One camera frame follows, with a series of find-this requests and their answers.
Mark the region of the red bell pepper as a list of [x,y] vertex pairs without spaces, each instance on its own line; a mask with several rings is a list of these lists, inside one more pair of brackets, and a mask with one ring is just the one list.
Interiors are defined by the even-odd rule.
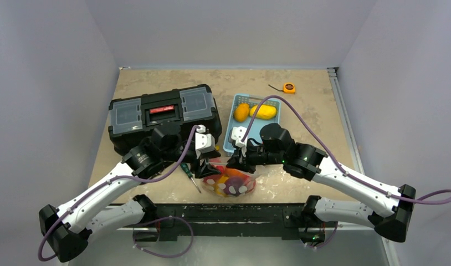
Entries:
[[208,184],[208,185],[213,186],[213,185],[216,184],[216,182],[217,182],[221,177],[223,177],[226,168],[225,168],[224,166],[220,166],[220,165],[215,165],[214,167],[215,167],[216,169],[219,170],[219,174],[215,174],[215,175],[211,175],[211,176],[205,177],[205,178],[203,179],[203,182],[204,182],[205,184]]

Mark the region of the clear zip top bag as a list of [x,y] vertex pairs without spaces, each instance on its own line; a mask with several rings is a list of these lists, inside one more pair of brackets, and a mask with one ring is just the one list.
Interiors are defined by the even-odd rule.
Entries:
[[253,192],[260,174],[228,168],[226,162],[225,157],[209,161],[210,165],[219,170],[219,174],[203,178],[202,188],[220,197],[240,197]]

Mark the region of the purple onion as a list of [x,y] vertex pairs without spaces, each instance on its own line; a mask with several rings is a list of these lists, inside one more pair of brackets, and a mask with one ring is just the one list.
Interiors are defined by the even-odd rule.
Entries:
[[229,177],[225,181],[226,185],[229,185],[231,187],[234,187],[234,189],[230,188],[231,192],[238,193],[239,189],[245,185],[245,179],[241,177]]

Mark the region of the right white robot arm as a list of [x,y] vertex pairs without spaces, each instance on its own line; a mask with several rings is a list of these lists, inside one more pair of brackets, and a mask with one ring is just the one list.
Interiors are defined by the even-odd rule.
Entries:
[[259,142],[245,137],[245,132],[242,126],[232,128],[229,142],[235,151],[227,167],[253,173],[258,165],[281,164],[293,177],[329,186],[353,199],[309,196],[300,214],[303,222],[310,226],[323,222],[359,224],[391,241],[406,241],[413,212],[411,200],[416,195],[413,187],[375,181],[332,160],[329,153],[313,145],[295,142],[277,123],[261,129]]

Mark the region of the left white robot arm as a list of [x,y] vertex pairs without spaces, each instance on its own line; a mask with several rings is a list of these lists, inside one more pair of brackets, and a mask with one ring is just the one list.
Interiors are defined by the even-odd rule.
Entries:
[[131,225],[159,225],[162,217],[147,196],[135,196],[113,209],[109,209],[109,204],[132,188],[166,179],[182,163],[191,165],[195,178],[216,174],[217,170],[208,163],[210,158],[220,156],[215,143],[204,125],[192,126],[186,138],[181,136],[179,124],[157,126],[97,183],[64,204],[49,204],[39,211],[43,239],[38,259],[47,261],[43,255],[46,244],[54,258],[68,262],[106,233]]

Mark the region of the yellow bell pepper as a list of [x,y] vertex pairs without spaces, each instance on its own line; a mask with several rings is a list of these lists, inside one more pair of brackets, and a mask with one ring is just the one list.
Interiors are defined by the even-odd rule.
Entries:
[[221,197],[235,196],[235,192],[231,192],[231,190],[230,190],[230,188],[234,189],[234,187],[226,185],[225,183],[219,183],[219,184],[214,185],[213,187],[214,187],[215,194],[217,194]]

